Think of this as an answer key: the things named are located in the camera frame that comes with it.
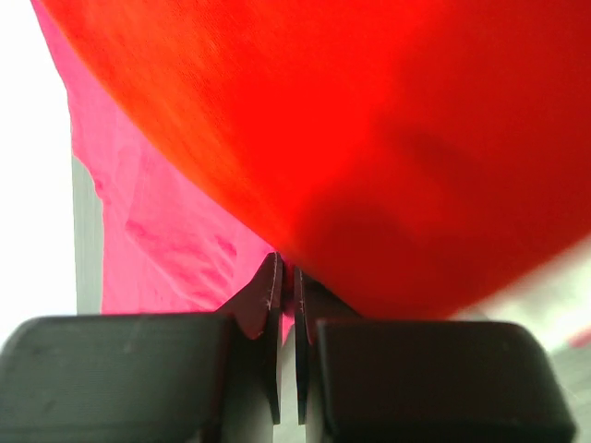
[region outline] white wall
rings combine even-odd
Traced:
[[[76,313],[66,90],[27,0],[0,1],[0,347],[23,320]]]

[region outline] pink cloth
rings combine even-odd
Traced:
[[[103,201],[103,312],[216,309],[272,248],[168,163],[32,3],[66,84],[74,154]]]

